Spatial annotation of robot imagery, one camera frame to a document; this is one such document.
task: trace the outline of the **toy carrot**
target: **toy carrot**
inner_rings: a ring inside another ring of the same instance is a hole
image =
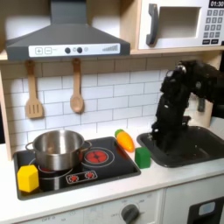
[[[135,145],[131,136],[125,132],[123,129],[118,129],[115,132],[115,137],[117,142],[128,152],[133,152],[135,150]]]

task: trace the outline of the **knob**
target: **knob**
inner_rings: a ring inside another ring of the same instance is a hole
[[[65,52],[66,52],[66,53],[70,53],[70,52],[71,52],[71,49],[70,49],[69,47],[67,47],[67,48],[65,49]]]
[[[77,52],[78,53],[82,53],[82,48],[81,47],[78,47]]]
[[[127,205],[122,210],[122,218],[126,222],[126,224],[130,224],[134,221],[139,215],[139,210],[135,205]]]

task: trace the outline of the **range hood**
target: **range hood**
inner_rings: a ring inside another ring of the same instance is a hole
[[[86,0],[51,0],[51,25],[6,43],[9,60],[129,55],[130,43],[87,24]]]

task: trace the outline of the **wooden spoon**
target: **wooden spoon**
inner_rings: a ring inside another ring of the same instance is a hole
[[[75,113],[81,113],[84,109],[84,101],[81,97],[81,61],[79,59],[73,60],[73,96],[70,105]]]
[[[43,107],[37,98],[36,83],[34,76],[35,64],[33,61],[29,60],[25,62],[27,73],[28,73],[28,84],[30,99],[25,105],[25,112],[29,118],[37,118],[43,116]]]

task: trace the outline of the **black stovetop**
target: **black stovetop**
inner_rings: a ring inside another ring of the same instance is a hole
[[[82,163],[67,171],[41,169],[35,163],[36,159],[33,152],[20,151],[15,153],[16,178],[19,168],[23,165],[36,165],[39,176],[39,188],[31,193],[21,192],[17,186],[18,198],[29,200],[85,186],[125,179],[141,173],[113,137],[94,139],[89,142],[93,147],[84,154]]]

